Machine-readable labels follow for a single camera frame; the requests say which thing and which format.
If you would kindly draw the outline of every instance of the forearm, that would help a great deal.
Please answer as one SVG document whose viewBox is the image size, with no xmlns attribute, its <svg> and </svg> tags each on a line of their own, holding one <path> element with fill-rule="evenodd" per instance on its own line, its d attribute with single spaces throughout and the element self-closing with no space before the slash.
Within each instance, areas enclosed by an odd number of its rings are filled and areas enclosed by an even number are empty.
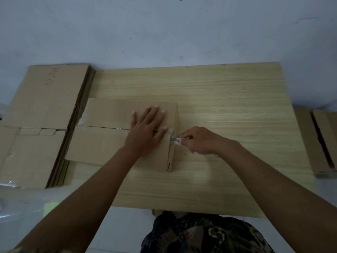
<svg viewBox="0 0 337 253">
<path fill-rule="evenodd" d="M 121 148 L 17 247 L 85 252 L 137 157 Z"/>
<path fill-rule="evenodd" d="M 238 142 L 226 140 L 218 155 L 232 167 L 295 251 L 329 252 L 336 249 L 335 206 L 284 176 Z"/>
</svg>

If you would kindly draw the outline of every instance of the hand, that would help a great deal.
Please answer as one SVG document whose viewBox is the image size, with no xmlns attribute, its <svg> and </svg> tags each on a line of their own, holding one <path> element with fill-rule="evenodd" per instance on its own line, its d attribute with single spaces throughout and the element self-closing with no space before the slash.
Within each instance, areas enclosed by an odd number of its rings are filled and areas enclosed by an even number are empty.
<svg viewBox="0 0 337 253">
<path fill-rule="evenodd" d="M 234 141 L 198 126 L 192 127 L 178 137 L 183 138 L 179 140 L 181 145 L 186 146 L 191 153 L 199 154 L 218 154 L 223 143 Z"/>
<path fill-rule="evenodd" d="M 128 148 L 137 157 L 145 156 L 150 153 L 163 138 L 168 127 L 161 127 L 157 133 L 154 129 L 162 122 L 165 117 L 163 110 L 157 118 L 158 107 L 148 107 L 137 120 L 136 113 L 132 113 L 129 134 L 126 137 L 124 147 Z"/>
</svg>

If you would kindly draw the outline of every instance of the white floor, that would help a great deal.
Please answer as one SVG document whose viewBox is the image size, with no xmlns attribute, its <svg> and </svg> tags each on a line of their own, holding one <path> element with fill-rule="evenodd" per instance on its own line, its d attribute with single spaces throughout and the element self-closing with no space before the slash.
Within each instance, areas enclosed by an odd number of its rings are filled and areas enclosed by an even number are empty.
<svg viewBox="0 0 337 253">
<path fill-rule="evenodd" d="M 317 179 L 319 193 L 337 206 L 337 179 Z M 46 202 L 11 202 L 4 199 L 6 213 L 0 212 L 0 252 L 13 248 L 42 218 Z M 266 219 L 236 217 L 255 226 L 276 253 L 294 252 Z M 151 231 L 154 217 L 150 210 L 111 207 L 88 253 L 140 251 L 141 242 Z"/>
</svg>

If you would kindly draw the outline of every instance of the person's right hand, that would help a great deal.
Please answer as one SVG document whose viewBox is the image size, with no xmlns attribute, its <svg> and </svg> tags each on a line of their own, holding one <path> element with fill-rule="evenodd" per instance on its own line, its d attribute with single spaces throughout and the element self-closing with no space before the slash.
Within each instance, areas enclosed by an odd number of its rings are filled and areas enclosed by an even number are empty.
<svg viewBox="0 0 337 253">
<path fill-rule="evenodd" d="M 191 153 L 197 152 L 199 154 L 218 154 L 221 144 L 229 140 L 205 127 L 198 126 L 192 127 L 178 137 L 183 138 L 179 140 L 181 145 L 186 146 Z"/>
</svg>

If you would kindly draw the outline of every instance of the white wall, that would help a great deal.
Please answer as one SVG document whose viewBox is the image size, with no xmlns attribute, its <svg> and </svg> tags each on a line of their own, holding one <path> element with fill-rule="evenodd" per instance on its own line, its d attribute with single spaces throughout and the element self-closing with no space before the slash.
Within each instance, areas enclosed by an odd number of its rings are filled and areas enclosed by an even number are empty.
<svg viewBox="0 0 337 253">
<path fill-rule="evenodd" d="M 1 0 L 0 102 L 32 64 L 280 61 L 293 103 L 337 97 L 337 0 Z"/>
</svg>

